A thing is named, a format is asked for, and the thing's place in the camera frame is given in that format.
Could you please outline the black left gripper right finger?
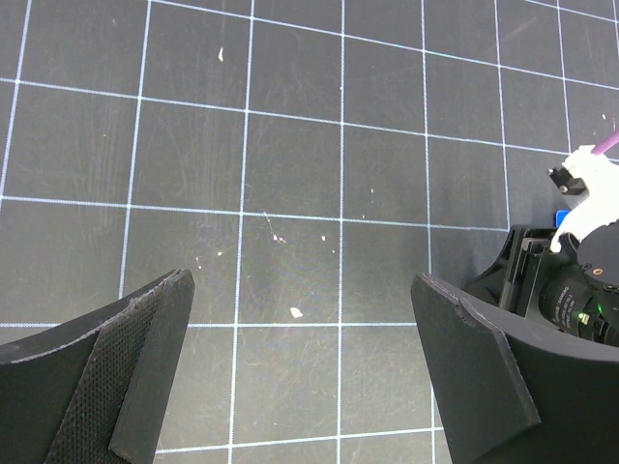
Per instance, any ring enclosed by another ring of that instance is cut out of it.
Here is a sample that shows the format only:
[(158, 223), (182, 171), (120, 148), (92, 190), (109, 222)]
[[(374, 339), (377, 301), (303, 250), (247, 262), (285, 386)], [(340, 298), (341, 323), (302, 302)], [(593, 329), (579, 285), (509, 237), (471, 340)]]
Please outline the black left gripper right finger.
[(615, 463), (618, 350), (418, 274), (414, 317), (455, 463)]

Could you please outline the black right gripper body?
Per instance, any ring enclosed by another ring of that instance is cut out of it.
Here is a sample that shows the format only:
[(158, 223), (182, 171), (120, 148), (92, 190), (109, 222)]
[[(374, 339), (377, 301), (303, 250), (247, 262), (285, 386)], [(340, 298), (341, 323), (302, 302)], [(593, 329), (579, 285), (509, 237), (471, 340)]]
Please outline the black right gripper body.
[(618, 226), (600, 226), (582, 240), (514, 226), (494, 263), (463, 290), (562, 333), (616, 346)]

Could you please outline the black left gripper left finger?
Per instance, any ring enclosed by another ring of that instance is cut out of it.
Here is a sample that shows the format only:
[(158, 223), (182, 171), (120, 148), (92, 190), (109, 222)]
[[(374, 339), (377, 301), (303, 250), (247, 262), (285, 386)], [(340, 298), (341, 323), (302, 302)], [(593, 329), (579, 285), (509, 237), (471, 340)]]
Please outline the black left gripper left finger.
[(153, 462), (193, 295), (191, 272), (174, 270), (2, 344), (2, 462)]

